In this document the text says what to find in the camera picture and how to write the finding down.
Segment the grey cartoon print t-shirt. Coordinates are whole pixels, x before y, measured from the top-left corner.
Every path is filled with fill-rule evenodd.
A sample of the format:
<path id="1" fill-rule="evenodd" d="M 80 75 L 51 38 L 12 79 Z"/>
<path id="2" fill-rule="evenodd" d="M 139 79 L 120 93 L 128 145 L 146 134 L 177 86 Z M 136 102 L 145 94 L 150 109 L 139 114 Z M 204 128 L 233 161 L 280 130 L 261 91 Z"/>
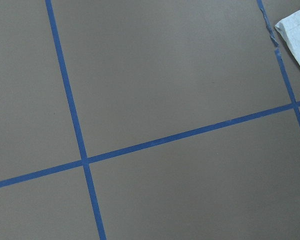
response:
<path id="1" fill-rule="evenodd" d="M 300 66 L 300 10 L 281 19 L 274 27 Z"/>

